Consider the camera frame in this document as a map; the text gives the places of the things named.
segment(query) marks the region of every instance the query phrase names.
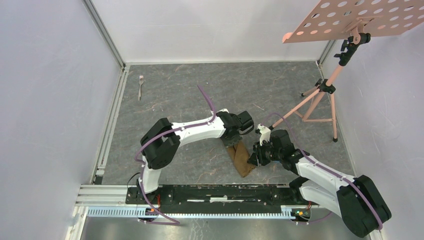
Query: robotic hand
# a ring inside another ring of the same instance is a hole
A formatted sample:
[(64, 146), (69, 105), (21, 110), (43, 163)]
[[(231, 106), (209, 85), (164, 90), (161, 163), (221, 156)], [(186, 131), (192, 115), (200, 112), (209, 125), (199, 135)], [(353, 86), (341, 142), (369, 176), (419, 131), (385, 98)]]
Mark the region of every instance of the robotic hand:
[(143, 136), (141, 145), (147, 145), (148, 141), (164, 132), (171, 133), (154, 140), (141, 152), (143, 164), (146, 166), (138, 183), (146, 194), (155, 191), (159, 186), (162, 168), (170, 164), (177, 149), (186, 144), (203, 139), (221, 138), (224, 145), (230, 147), (242, 139), (241, 135), (246, 135), (253, 129), (254, 122), (247, 111), (236, 115), (229, 113), (227, 109), (222, 109), (216, 113), (216, 117), (183, 123), (170, 123), (167, 118), (161, 118)]
[(300, 177), (289, 186), (295, 199), (312, 201), (343, 219), (347, 228), (358, 237), (365, 237), (392, 217), (373, 181), (362, 175), (354, 177), (339, 172), (295, 149), (286, 130), (271, 130), (259, 125), (260, 141), (253, 145), (248, 162), (265, 166), (277, 161)]

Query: folded brown cloth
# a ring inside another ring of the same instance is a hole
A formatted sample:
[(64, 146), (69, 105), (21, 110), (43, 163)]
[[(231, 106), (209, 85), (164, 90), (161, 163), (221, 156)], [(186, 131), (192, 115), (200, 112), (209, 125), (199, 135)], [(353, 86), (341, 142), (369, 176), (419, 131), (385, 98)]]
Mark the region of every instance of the folded brown cloth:
[(227, 151), (232, 159), (235, 169), (242, 178), (249, 175), (249, 173), (255, 168), (255, 165), (248, 163), (250, 155), (242, 141), (239, 141), (234, 146), (227, 147)]

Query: white wall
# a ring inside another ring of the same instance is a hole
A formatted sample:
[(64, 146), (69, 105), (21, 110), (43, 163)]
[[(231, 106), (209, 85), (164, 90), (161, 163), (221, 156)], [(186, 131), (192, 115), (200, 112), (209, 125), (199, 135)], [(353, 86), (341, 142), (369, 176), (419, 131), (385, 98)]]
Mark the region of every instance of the white wall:
[(317, 60), (326, 44), (282, 44), (319, 0), (93, 2), (128, 63)]
[(63, 239), (120, 68), (81, 0), (1, 1), (0, 43), (0, 239)]
[[(373, 179), (391, 210), (382, 230), (387, 240), (423, 237), (423, 38), (424, 24), (372, 38), (334, 84), (338, 122), (357, 174)], [(325, 77), (337, 62), (324, 63)]]

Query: black cable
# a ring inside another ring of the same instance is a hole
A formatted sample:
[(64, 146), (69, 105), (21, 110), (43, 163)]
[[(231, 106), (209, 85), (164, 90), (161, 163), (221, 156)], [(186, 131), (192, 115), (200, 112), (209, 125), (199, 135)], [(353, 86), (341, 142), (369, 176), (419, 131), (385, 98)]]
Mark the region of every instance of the black cable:
[(132, 175), (132, 177), (126, 182), (126, 189), (128, 190), (128, 192), (132, 195), (133, 193), (130, 191), (130, 187), (128, 186), (128, 184), (130, 184), (131, 179), (133, 179), (135, 176), (137, 176), (137, 174), (140, 174), (140, 172), (135, 173), (134, 175)]

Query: gray marble floor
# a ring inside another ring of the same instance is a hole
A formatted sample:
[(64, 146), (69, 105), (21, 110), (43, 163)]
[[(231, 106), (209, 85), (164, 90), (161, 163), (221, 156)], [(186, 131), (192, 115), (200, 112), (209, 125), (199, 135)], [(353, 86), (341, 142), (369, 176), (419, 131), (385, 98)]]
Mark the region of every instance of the gray marble floor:
[[(144, 76), (141, 101), (138, 101), (139, 75)], [(235, 114), (247, 110), (256, 125), (268, 113), (287, 113), (318, 78), (320, 73), (314, 62), (131, 66), (102, 184), (126, 184), (140, 170), (139, 163), (134, 161), (135, 152), (140, 148), (141, 137), (158, 119), (189, 122), (210, 116), (197, 85), (204, 87), (217, 110), (226, 108)], [(307, 106), (299, 111), (304, 113)], [(325, 97), (311, 118), (330, 117), (330, 102)], [(276, 120), (277, 117), (272, 118), (269, 124)], [(295, 114), (287, 120), (303, 149), (341, 172), (353, 173), (342, 138), (337, 143), (332, 141), (331, 123), (305, 123)], [(258, 139), (254, 132), (243, 136), (250, 152)], [(288, 183), (295, 178), (279, 163), (256, 168), (241, 178), (221, 140), (206, 139), (178, 149), (173, 161), (163, 169), (159, 183)]]

